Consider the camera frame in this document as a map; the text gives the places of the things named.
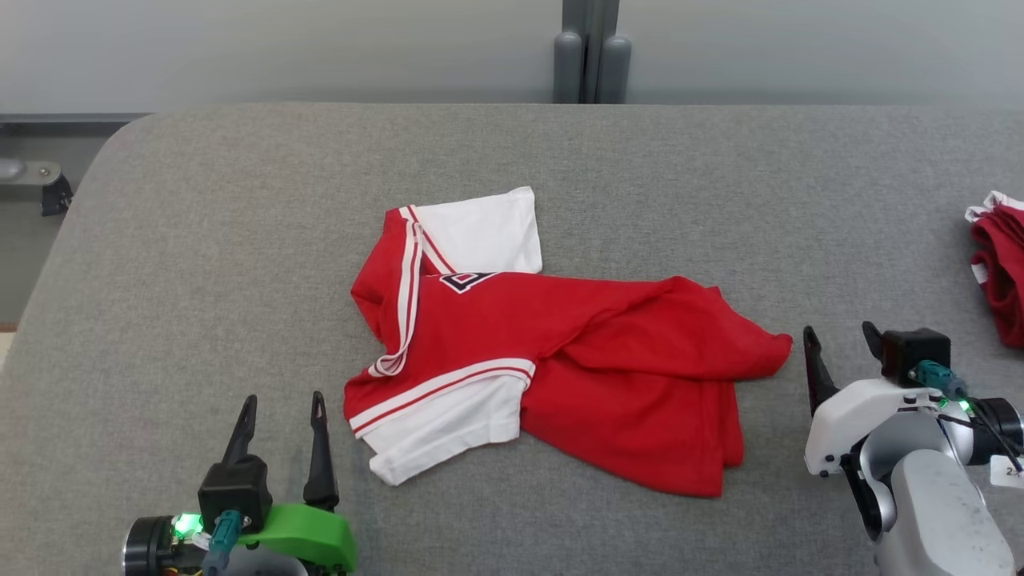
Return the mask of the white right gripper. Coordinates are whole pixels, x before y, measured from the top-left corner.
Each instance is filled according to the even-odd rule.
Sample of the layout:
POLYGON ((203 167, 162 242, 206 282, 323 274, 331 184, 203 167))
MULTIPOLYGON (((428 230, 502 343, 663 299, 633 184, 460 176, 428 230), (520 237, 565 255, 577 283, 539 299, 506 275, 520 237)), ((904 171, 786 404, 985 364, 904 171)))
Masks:
MULTIPOLYGON (((884 361, 884 336, 871 321, 861 331, 874 360, 884 361)), ((889 474, 904 456, 933 450, 967 464, 973 431, 959 404, 929 387, 901 389, 881 378, 839 389, 812 326, 803 329, 806 382, 812 424, 804 462, 809 474, 840 474, 841 456, 853 454, 867 474, 889 474)))

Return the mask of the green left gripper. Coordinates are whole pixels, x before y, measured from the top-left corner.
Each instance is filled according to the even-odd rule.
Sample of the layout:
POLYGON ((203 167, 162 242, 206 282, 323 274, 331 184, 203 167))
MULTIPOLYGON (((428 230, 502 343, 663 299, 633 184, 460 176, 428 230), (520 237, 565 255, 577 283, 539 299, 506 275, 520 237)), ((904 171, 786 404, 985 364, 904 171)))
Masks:
MULTIPOLYGON (((258 397, 249 394, 221 459, 224 466, 240 466, 252 456, 249 445, 255 431, 258 397)), ((347 520, 334 515, 339 503, 337 475, 330 451, 328 410, 321 390, 312 394, 310 410, 312 449, 310 472, 303 488, 304 503, 272 506, 262 531, 240 536, 241 546, 296 558, 330 571, 353 573, 358 548, 347 520)))

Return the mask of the red and white jersey shirt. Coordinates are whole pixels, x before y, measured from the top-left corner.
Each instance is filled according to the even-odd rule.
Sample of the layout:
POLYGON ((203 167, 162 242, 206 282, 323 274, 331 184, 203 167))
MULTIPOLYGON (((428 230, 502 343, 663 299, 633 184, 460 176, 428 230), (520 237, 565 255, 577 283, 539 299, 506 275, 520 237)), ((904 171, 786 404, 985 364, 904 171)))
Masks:
POLYGON ((719 288, 542 273, 534 190, 389 210, 351 288, 384 347, 343 415, 397 486, 534 435, 605 474, 719 498, 745 456, 735 384, 772 377, 793 339, 719 288))

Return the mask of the red shorts with white stripes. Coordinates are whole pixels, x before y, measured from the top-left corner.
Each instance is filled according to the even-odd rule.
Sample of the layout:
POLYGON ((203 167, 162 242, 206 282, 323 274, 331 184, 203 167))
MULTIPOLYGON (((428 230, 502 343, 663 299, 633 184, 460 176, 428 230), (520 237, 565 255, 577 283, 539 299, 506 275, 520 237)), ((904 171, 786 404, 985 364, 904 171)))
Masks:
POLYGON ((1024 349, 1024 201, 997 190, 966 209, 977 244, 970 270, 994 317, 1002 345, 1024 349))

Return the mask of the grey metal wheeled frame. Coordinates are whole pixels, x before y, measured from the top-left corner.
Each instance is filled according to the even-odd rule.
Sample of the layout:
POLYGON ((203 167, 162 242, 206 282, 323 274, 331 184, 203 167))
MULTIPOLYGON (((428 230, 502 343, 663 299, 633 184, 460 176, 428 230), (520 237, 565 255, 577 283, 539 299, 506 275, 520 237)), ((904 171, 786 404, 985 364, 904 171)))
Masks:
POLYGON ((0 186, 33 186, 41 192, 41 216, 65 214, 74 199, 70 180, 55 162, 0 158, 0 186))

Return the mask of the grey metal double post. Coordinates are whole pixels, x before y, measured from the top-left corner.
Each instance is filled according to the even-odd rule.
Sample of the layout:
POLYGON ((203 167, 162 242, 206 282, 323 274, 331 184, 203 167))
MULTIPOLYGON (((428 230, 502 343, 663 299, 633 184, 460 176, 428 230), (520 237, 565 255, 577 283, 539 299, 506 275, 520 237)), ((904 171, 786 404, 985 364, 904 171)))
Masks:
POLYGON ((632 42, 617 26, 618 0, 561 0, 553 102, 625 102, 632 42))

